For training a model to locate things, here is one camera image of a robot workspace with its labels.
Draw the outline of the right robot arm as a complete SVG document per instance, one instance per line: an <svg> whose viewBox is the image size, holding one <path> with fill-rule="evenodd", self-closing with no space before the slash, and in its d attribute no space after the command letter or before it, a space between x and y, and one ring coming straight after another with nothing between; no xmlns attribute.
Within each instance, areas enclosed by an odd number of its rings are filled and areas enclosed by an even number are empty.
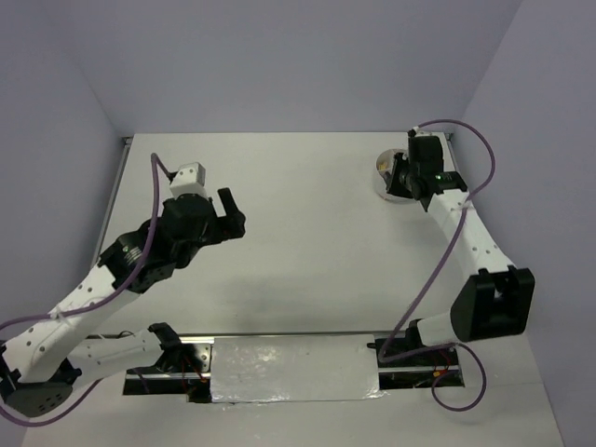
<svg viewBox="0 0 596 447"><path fill-rule="evenodd" d="M433 218L464 278L446 312L409 322L406 357L426 364L436 355L438 345L524 333L535 276L497 247L461 174L445 169L440 138L409 131L407 151L394 155L385 182L388 194L418 202Z"/></svg>

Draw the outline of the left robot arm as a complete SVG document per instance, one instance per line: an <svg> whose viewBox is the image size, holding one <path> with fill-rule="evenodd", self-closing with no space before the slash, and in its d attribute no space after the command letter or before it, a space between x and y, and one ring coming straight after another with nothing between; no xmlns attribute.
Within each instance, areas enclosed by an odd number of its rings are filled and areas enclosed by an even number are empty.
<svg viewBox="0 0 596 447"><path fill-rule="evenodd" d="M192 370L202 362L165 322L124 336L93 333L116 311L158 282L187 267L197 252L245 235L246 217L227 188L211 198L183 194L161 203L162 213L118 237L88 276L29 328L1 345L1 398L17 413L36 418L55 411L81 386L121 371L156 366Z"/></svg>

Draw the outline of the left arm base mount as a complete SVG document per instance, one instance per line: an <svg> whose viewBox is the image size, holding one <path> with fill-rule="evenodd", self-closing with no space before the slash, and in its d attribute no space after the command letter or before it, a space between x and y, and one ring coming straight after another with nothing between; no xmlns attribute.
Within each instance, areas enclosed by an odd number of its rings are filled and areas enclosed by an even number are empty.
<svg viewBox="0 0 596 447"><path fill-rule="evenodd" d="M183 336L182 354L155 365L126 371L122 394L127 397L170 396L187 402L212 403L210 390L214 338Z"/></svg>

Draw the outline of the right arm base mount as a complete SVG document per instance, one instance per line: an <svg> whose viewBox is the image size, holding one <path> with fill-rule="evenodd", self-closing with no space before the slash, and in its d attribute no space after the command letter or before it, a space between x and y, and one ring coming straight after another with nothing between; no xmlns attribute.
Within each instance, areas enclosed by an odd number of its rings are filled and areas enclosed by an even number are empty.
<svg viewBox="0 0 596 447"><path fill-rule="evenodd" d="M376 333L367 348L376 355L386 341L388 332ZM406 353L418 347L413 335L398 334L387 348L387 357ZM383 391L396 389L431 388L436 378L447 374L440 380L438 387L463 387L464 380L460 372L460 361L454 347L420 353L406 359L380 362L377 360L379 387Z"/></svg>

